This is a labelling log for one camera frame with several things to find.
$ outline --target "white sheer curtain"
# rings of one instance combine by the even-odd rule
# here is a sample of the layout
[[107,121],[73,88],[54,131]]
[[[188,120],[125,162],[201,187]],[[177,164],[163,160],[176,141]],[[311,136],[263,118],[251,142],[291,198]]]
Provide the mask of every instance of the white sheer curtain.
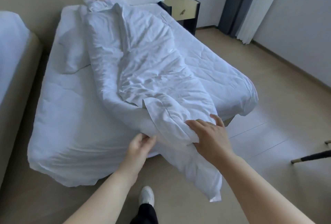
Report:
[[272,2],[273,0],[252,1],[237,36],[243,44],[249,44],[251,42]]

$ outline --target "right hand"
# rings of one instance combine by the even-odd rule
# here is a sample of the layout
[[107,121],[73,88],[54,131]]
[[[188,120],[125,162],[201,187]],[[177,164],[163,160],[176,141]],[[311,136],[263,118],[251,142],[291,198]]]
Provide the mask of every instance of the right hand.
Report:
[[193,143],[198,153],[214,166],[220,159],[234,155],[224,123],[220,117],[210,114],[216,125],[202,119],[187,120],[185,123],[199,137],[199,143]]

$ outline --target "forearm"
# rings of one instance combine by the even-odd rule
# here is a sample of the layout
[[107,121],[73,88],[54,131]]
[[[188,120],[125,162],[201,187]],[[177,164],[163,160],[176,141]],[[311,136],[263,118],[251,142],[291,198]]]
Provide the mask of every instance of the forearm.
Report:
[[64,224],[115,224],[130,188],[130,180],[114,172]]
[[242,158],[229,155],[219,160],[217,168],[229,183],[250,224],[313,223]]

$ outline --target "hand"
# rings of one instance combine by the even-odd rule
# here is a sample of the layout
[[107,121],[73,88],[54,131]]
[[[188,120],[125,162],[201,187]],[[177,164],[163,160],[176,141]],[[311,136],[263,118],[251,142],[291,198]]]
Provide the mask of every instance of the hand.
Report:
[[216,121],[216,125],[202,119],[187,120],[185,123],[199,137],[199,143],[194,143],[198,153],[208,162],[217,166],[220,159],[234,155],[234,152],[222,119],[214,114],[210,114],[210,117]]
[[119,165],[118,172],[126,177],[131,186],[136,182],[138,173],[146,161],[148,152],[151,151],[155,143],[156,136],[150,138],[142,133],[136,135],[130,142],[126,157]]

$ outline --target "bedside table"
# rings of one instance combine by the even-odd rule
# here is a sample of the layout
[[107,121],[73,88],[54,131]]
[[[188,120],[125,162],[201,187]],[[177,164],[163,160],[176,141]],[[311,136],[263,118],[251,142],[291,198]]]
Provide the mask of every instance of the bedside table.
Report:
[[195,35],[200,10],[200,2],[197,0],[164,0],[169,7],[165,9],[176,20],[183,21],[183,27]]

